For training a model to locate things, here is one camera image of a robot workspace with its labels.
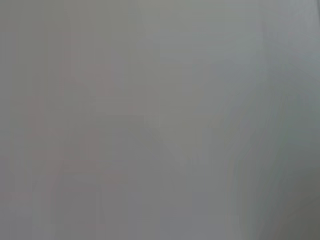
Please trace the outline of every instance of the blurry background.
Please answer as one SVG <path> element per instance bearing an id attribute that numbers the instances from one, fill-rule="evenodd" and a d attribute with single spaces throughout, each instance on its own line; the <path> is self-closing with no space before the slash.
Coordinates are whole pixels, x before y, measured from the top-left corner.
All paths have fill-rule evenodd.
<path id="1" fill-rule="evenodd" d="M 2 1 L 3 238 L 318 239 L 317 7 Z"/>

